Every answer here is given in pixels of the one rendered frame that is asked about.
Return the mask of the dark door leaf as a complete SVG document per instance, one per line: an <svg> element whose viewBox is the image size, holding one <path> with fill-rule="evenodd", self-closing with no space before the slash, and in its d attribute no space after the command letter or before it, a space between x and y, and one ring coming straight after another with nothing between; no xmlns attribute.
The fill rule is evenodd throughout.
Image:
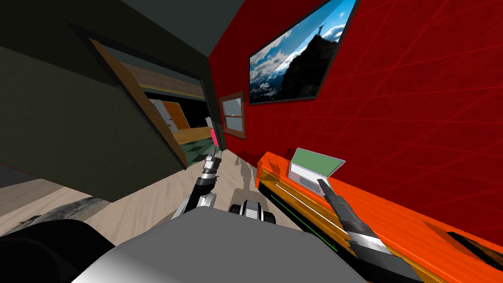
<svg viewBox="0 0 503 283"><path fill-rule="evenodd" d="M218 104L219 101L216 97L214 84L209 78L205 77L202 77L199 81L203 89L205 101L208 107L210 118L212 120L212 125L219 145L219 149L221 151L224 151L227 149L227 147L223 132L223 124L221 121L221 112Z"/></svg>

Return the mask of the brown framed window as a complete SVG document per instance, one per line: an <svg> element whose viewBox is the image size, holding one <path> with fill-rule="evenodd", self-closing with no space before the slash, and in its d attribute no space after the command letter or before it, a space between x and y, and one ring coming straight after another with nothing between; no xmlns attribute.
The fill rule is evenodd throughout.
<svg viewBox="0 0 503 283"><path fill-rule="evenodd" d="M224 132L243 140L246 138L244 102L243 91L219 98Z"/></svg>

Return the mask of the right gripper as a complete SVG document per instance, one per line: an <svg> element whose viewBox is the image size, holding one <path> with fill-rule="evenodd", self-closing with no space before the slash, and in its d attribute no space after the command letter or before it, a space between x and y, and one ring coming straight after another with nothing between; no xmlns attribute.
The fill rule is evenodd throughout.
<svg viewBox="0 0 503 283"><path fill-rule="evenodd" d="M323 180L317 182L324 193L324 198L337 215L345 231L357 231L357 216L349 204L339 195L336 195L331 187Z"/></svg>

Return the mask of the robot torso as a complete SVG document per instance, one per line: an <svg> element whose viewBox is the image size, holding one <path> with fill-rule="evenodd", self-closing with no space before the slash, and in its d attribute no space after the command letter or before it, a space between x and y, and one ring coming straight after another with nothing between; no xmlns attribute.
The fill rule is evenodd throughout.
<svg viewBox="0 0 503 283"><path fill-rule="evenodd" d="M114 247L72 283L366 283L319 238L198 207Z"/></svg>

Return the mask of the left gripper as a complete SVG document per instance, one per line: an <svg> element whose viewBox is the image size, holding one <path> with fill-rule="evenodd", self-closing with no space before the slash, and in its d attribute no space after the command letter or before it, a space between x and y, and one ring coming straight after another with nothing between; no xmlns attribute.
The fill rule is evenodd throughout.
<svg viewBox="0 0 503 283"><path fill-rule="evenodd" d="M221 154L208 154L205 159L202 175L216 175L220 163Z"/></svg>

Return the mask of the orange desk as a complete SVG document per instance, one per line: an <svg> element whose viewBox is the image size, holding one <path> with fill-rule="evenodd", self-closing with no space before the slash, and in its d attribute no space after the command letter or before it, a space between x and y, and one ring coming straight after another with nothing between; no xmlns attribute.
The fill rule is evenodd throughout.
<svg viewBox="0 0 503 283"><path fill-rule="evenodd" d="M302 230L318 236L347 263L356 264L350 238L334 211L321 196L290 180L288 170L288 160L265 153L257 163L256 187ZM503 247L336 179L329 183L424 283L503 283L503 271L472 254L455 236L501 253Z"/></svg>

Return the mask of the grey laptop with green screen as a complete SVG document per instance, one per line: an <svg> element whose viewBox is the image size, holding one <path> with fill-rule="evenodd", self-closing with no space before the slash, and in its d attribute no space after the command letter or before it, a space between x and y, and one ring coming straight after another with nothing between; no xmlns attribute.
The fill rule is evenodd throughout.
<svg viewBox="0 0 503 283"><path fill-rule="evenodd" d="M318 179L329 185L328 178L344 163L342 159L297 148L289 165L288 178L323 197L325 193Z"/></svg>

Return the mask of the framed mountain picture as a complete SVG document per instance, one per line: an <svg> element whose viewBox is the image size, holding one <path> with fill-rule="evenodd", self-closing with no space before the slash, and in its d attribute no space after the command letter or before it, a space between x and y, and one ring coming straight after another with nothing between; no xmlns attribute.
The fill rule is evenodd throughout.
<svg viewBox="0 0 503 283"><path fill-rule="evenodd" d="M314 99L360 0L326 0L249 58L249 104Z"/></svg>

